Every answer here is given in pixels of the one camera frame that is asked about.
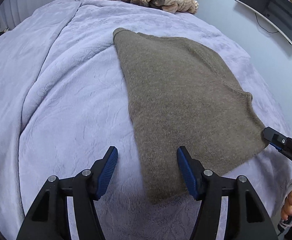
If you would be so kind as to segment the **olive brown knit sweater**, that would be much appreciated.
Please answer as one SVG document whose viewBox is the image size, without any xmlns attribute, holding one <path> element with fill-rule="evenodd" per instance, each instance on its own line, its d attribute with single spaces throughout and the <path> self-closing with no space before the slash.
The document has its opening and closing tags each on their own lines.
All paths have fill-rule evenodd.
<svg viewBox="0 0 292 240">
<path fill-rule="evenodd" d="M 219 175 L 266 148 L 264 124 L 221 56 L 185 37 L 118 28 L 113 42 L 150 202 L 183 194 L 177 149 Z"/>
</svg>

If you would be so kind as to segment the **lavender fleece bed blanket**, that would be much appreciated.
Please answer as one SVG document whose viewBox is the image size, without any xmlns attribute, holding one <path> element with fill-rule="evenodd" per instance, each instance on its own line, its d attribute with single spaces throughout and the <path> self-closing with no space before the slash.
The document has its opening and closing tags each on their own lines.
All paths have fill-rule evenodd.
<svg viewBox="0 0 292 240">
<path fill-rule="evenodd" d="M 188 239 L 199 203 L 146 198 L 113 31 L 179 36 L 218 52 L 266 126 L 291 135 L 279 104 L 237 43 L 188 13 L 118 1 L 55 0 L 0 37 L 0 232 L 15 239 L 51 175 L 71 177 L 109 146 L 118 164 L 96 210 L 107 239 Z"/>
</svg>

